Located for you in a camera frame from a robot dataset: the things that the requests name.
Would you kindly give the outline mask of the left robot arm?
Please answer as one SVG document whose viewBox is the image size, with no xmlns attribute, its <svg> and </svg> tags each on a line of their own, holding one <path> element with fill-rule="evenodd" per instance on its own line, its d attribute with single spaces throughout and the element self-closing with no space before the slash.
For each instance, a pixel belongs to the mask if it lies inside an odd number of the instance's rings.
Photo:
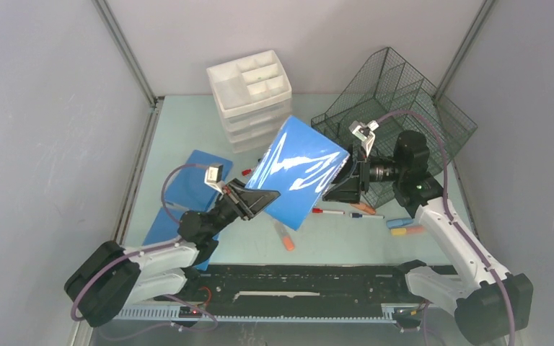
<svg viewBox="0 0 554 346">
<path fill-rule="evenodd" d="M 71 318 L 100 327 L 133 303 L 165 295 L 196 297 L 199 281 L 193 268 L 213 254 L 219 244 L 216 235 L 238 219 L 253 219 L 280 195 L 248 189 L 234 179 L 222 185 L 209 211 L 185 211 L 173 239 L 138 248 L 102 243 L 64 285 L 72 301 Z"/>
</svg>

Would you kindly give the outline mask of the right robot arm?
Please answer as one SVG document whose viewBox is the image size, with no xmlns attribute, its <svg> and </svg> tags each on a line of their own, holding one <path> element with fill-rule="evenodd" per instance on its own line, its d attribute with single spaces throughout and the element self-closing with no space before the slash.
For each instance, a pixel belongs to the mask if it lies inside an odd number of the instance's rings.
<svg viewBox="0 0 554 346">
<path fill-rule="evenodd" d="M 395 199 L 435 239 L 459 275 L 446 278 L 420 260 L 397 267 L 390 290 L 399 301 L 421 297 L 454 317 L 464 338 L 482 345 L 529 325 L 533 284 L 514 275 L 480 243 L 462 222 L 447 197 L 445 183 L 428 170 L 430 150 L 424 134 L 401 132 L 391 156 L 371 154 L 374 132 L 354 130 L 360 145 L 349 148 L 350 159 L 325 199 L 353 202 L 372 182 L 389 182 Z"/>
</svg>

